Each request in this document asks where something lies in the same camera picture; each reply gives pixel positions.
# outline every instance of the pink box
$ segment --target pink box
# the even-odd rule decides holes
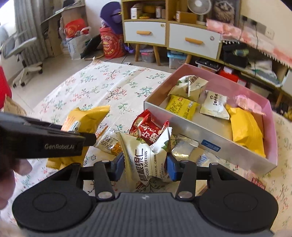
[[[232,141],[230,121],[202,115],[199,113],[200,108],[197,108],[192,121],[164,109],[169,101],[168,92],[177,83],[178,79],[185,75],[196,75],[208,80],[206,90],[228,96],[227,103],[233,107],[236,107],[234,97],[241,94],[254,100],[263,108],[263,112],[266,114],[263,116],[263,142],[266,158]],[[166,120],[169,120],[174,134],[182,134],[197,140],[201,148],[243,169],[252,170],[256,174],[265,174],[277,166],[277,137],[270,102],[261,95],[227,78],[184,64],[152,92],[144,101],[144,109],[150,110],[157,124],[162,125]],[[206,145],[206,143],[203,140],[214,145],[215,148],[219,147],[219,151],[212,149],[212,145],[209,146],[211,149],[204,146],[203,144]]]

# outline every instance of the finger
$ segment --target finger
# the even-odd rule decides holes
[[[17,161],[14,171],[20,175],[27,175],[32,171],[32,166],[28,160],[21,159]]]
[[[7,206],[8,202],[6,199],[0,198],[0,210],[4,209]]]
[[[0,198],[8,200],[11,198],[15,188],[13,170],[7,171],[0,179]]]

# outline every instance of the floral tablecloth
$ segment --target floral tablecloth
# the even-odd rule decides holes
[[[29,116],[62,124],[69,112],[76,107],[86,110],[110,104],[110,113],[102,121],[98,131],[110,126],[127,133],[133,120],[143,111],[143,101],[169,75],[170,73],[159,70],[95,60],[54,89]],[[278,137],[278,167],[264,177],[259,177],[259,180],[267,183],[266,190],[278,201],[279,213],[272,227],[273,231],[277,231],[292,229],[292,208],[289,206],[292,205],[292,124],[278,114],[274,114],[274,121]],[[90,147],[84,165],[91,166],[97,161],[113,158],[111,154]],[[8,206],[1,211],[3,220],[16,223],[11,211],[13,200],[24,190],[55,172],[46,167],[46,161],[47,159],[31,160],[32,172],[25,177],[16,175],[15,192]],[[243,173],[242,169],[229,162],[221,160],[221,163],[239,174]],[[117,183],[112,182],[114,190],[123,191],[124,182],[123,177]],[[89,195],[94,195],[93,181],[85,182],[84,190]]]

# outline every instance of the drawer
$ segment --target drawer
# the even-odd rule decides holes
[[[170,24],[169,48],[216,59],[219,43],[219,33],[192,26]]]
[[[165,45],[166,23],[130,21],[124,24],[125,41]]]

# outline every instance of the shopping bag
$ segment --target shopping bag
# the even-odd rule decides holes
[[[85,30],[90,30],[90,27],[83,28],[79,36],[74,38],[66,38],[69,54],[73,60],[81,59],[82,52],[91,40],[90,31],[88,34],[82,33]]]

